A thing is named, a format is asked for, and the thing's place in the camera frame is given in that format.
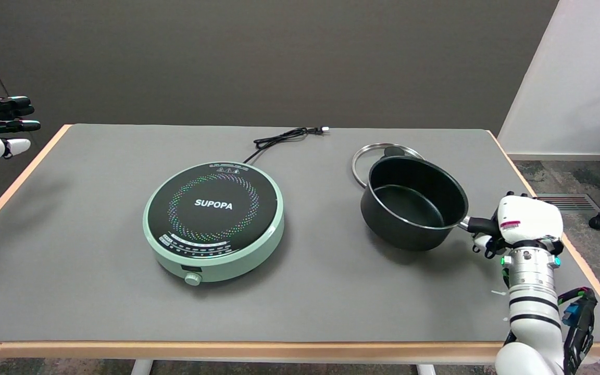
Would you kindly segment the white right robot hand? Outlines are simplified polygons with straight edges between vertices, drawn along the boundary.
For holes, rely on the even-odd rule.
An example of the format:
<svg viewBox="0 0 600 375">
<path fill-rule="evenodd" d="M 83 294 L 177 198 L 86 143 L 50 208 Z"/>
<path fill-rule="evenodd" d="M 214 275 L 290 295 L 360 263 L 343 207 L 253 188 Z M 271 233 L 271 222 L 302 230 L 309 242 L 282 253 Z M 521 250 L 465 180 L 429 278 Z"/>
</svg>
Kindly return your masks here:
<svg viewBox="0 0 600 375">
<path fill-rule="evenodd" d="M 473 252 L 484 252 L 487 259 L 525 246 L 540 247 L 553 256 L 564 251 L 560 210 L 527 194 L 509 191 L 490 218 L 467 217 L 463 224 L 472 234 Z"/>
</svg>

